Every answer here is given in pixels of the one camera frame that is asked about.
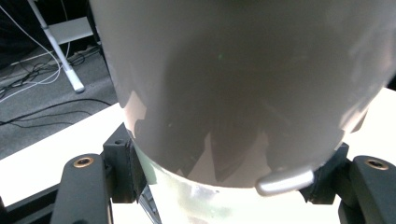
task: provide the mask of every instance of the white table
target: white table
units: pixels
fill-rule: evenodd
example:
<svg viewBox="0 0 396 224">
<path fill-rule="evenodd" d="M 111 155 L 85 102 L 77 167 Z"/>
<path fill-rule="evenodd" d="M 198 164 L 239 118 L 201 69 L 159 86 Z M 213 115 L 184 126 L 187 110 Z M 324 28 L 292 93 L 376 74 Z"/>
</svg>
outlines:
<svg viewBox="0 0 396 224">
<path fill-rule="evenodd" d="M 5 206 L 20 201 L 61 180 L 64 165 L 77 155 L 102 151 L 102 144 L 122 123 L 123 114 L 113 105 L 83 121 L 62 130 L 26 149 L 0 161 L 0 195 Z M 370 155 L 396 164 L 396 92 L 382 90 L 370 105 L 361 129 L 348 135 L 348 157 Z M 265 223 L 339 223 L 334 205 L 304 203 L 298 192 L 276 196 L 274 211 L 262 211 L 270 218 Z M 292 210 L 283 210 L 282 204 L 301 201 Z M 114 204 L 115 223 L 151 223 L 140 205 Z"/>
</svg>

